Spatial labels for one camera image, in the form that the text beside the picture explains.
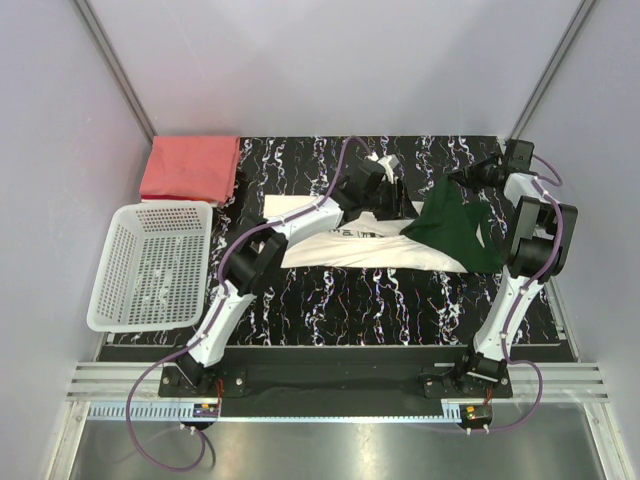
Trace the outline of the white and green raglan t-shirt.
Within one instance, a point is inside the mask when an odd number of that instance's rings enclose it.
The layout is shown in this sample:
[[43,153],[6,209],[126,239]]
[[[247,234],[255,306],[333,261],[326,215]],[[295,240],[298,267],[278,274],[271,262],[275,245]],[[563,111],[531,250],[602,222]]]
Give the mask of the white and green raglan t-shirt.
[[491,236],[489,204],[468,201],[443,177],[414,202],[417,219],[379,221],[372,213],[290,246],[281,262],[298,267],[393,268],[495,274],[503,260]]

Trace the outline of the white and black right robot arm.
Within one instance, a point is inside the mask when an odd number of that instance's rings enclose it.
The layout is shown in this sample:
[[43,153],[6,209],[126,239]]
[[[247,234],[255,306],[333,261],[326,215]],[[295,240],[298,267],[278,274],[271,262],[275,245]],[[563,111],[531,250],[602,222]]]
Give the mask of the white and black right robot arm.
[[559,186],[561,181],[535,173],[533,159],[532,142],[508,139],[503,152],[451,174],[465,188],[502,190],[515,207],[498,293],[449,376],[452,387],[464,397],[483,396],[508,382],[511,347],[528,308],[566,263],[578,210],[558,202],[544,188],[545,182]]

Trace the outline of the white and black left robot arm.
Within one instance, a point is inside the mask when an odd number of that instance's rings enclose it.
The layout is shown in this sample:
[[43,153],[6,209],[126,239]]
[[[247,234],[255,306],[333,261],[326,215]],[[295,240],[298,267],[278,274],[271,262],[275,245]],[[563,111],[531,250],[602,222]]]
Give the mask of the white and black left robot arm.
[[215,386],[227,342],[249,305],[270,284],[286,251],[310,237],[354,221],[364,212],[378,220],[413,218],[394,154],[359,160],[330,194],[278,216],[257,217],[225,251],[218,285],[198,330],[176,358],[181,384],[196,396]]

